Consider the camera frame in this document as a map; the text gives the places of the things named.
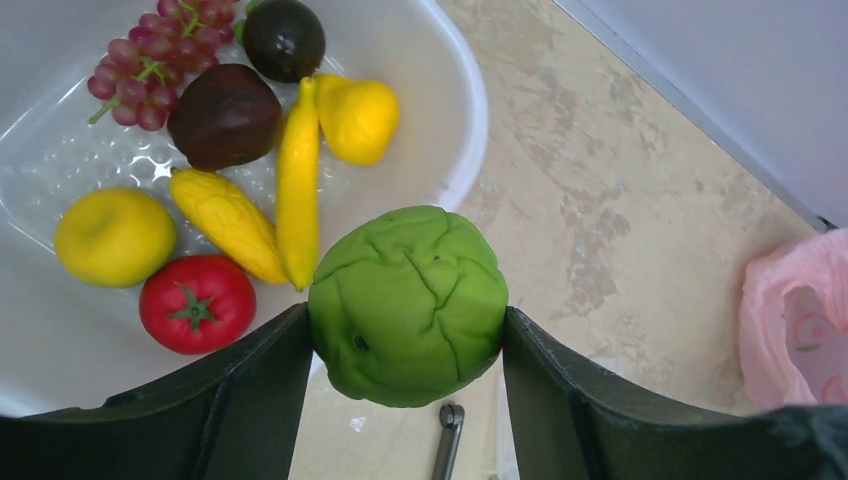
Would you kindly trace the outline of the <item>pink plastic bag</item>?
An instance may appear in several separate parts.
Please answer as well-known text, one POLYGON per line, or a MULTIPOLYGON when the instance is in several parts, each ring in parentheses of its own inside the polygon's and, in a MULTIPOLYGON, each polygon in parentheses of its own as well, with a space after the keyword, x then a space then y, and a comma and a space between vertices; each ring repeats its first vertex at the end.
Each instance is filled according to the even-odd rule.
POLYGON ((739 360, 762 409, 847 403, 847 231, 837 229, 748 263, 739 360))

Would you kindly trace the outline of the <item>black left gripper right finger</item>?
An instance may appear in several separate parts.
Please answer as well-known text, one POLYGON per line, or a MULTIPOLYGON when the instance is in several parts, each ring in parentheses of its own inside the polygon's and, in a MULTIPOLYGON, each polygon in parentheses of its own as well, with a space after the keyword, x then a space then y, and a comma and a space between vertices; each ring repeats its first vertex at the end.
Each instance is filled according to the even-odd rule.
POLYGON ((638 386, 508 308, 503 370, 524 479, 843 479, 847 410, 737 417, 638 386))

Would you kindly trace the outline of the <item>yellow fake banana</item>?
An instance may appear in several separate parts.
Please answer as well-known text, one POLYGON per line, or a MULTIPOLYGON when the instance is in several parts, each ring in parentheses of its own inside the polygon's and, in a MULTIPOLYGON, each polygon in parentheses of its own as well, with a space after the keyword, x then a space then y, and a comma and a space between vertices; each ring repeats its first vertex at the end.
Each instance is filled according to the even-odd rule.
POLYGON ((276 241, 283 270, 307 288, 319 262, 320 132, 316 82, 305 77, 283 128, 276 169, 276 241))

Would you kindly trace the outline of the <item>dark purple fake fruit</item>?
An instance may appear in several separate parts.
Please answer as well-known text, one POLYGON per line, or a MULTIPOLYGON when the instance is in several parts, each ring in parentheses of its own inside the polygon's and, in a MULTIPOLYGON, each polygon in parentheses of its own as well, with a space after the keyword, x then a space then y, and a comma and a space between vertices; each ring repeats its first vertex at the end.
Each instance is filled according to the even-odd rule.
POLYGON ((266 82, 246 65, 227 63, 187 85, 166 129, 191 167, 212 172, 267 155, 283 123, 282 106, 266 82))

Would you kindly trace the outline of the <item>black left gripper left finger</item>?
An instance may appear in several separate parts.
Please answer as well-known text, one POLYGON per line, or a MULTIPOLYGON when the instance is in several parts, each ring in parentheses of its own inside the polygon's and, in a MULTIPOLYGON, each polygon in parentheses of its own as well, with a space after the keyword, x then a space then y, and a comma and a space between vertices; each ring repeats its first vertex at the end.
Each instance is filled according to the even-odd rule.
POLYGON ((296 304, 95 409, 1 421, 5 479, 285 479, 312 361, 296 304))

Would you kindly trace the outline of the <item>green wrinkled fake fruit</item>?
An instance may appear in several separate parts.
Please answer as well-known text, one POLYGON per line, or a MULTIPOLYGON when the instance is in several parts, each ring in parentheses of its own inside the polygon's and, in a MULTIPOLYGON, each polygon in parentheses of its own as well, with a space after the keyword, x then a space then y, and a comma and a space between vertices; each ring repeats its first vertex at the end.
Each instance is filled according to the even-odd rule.
POLYGON ((508 300, 473 223, 436 206, 404 207, 325 254, 308 296, 313 346, 342 395, 423 407, 495 363, 508 300))

